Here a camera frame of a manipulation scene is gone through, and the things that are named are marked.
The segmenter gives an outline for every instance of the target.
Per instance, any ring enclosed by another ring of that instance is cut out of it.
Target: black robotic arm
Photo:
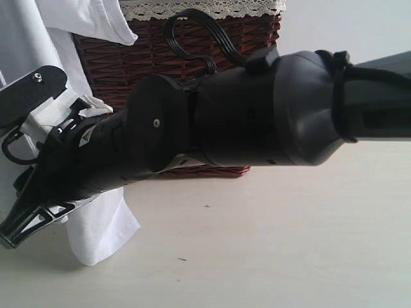
[[[356,67],[346,52],[279,56],[268,47],[245,59],[232,50],[217,23],[196,10],[177,14],[164,30],[170,47],[187,60],[198,57],[185,53],[172,31],[182,16],[199,18],[241,66],[217,73],[213,61],[200,56],[207,64],[201,76],[185,84],[149,76],[131,91],[125,109],[110,117],[79,116],[89,106],[67,94],[64,73],[56,67],[43,67],[0,92],[6,103],[22,101],[17,94],[23,86],[37,93],[13,117],[0,117],[5,131],[17,127],[6,146],[22,135],[22,127],[27,135],[40,136],[35,138],[39,157],[17,179],[19,199],[0,225],[4,246],[15,248],[99,193],[168,169],[316,166],[345,142],[411,138],[406,76]],[[40,71],[41,82],[36,79]],[[58,124],[45,134],[33,128],[45,117],[38,110],[41,103],[61,97],[70,99],[62,103],[67,112]],[[55,205],[58,211],[52,210]]]

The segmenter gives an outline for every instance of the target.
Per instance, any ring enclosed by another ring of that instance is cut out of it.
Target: white fabric
[[[90,96],[90,86],[68,32],[133,44],[137,36],[128,28],[118,0],[37,0],[37,5],[44,24],[49,27],[50,38],[70,87],[79,96]],[[21,144],[14,150],[23,158],[30,151],[27,144]],[[5,160],[3,155],[0,155],[0,160]],[[10,162],[5,162],[4,166],[0,180],[2,185],[3,182],[9,183],[4,185],[4,189],[14,194],[12,183],[25,167]],[[0,219],[5,217],[13,201],[11,194],[0,194]],[[101,194],[70,214],[66,227],[74,254],[82,263],[92,266],[120,249],[140,226],[127,207],[120,188]]]
[[[36,0],[44,24],[85,37],[124,45],[137,39],[121,13],[118,0]]]
[[[197,8],[215,19],[277,15],[285,10],[285,0],[122,0],[126,20],[167,19],[185,8]]]

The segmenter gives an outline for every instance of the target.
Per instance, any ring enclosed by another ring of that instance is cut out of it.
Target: white lace doily
[[[123,0],[121,10],[126,20],[167,19],[185,8],[198,8],[215,19],[277,15],[285,10],[285,0]]]

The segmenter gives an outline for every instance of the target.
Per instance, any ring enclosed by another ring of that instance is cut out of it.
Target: black cable
[[[230,38],[224,31],[224,29],[218,24],[212,17],[208,16],[206,13],[196,10],[194,8],[188,8],[186,10],[177,13],[173,17],[170,17],[166,24],[164,25],[164,38],[167,44],[170,46],[171,50],[174,51],[176,55],[185,60],[203,60],[207,65],[208,73],[215,73],[216,64],[214,60],[207,55],[195,56],[187,51],[185,51],[177,42],[174,36],[174,25],[175,21],[181,17],[189,17],[200,22],[207,30],[210,31],[214,39],[217,41],[224,55],[237,66],[244,66],[246,58],[238,53],[237,49],[232,44]]]
[[[19,139],[21,136],[23,136],[23,133],[20,132],[20,128],[17,127],[16,129],[12,130],[6,138],[4,138],[3,143],[1,144],[1,151],[5,155],[5,157],[14,162],[15,164],[18,165],[33,165],[36,164],[39,161],[39,158],[33,158],[33,159],[20,159],[15,157],[13,154],[10,153],[10,150],[8,149],[8,146],[11,145],[11,143],[15,142],[17,139]]]

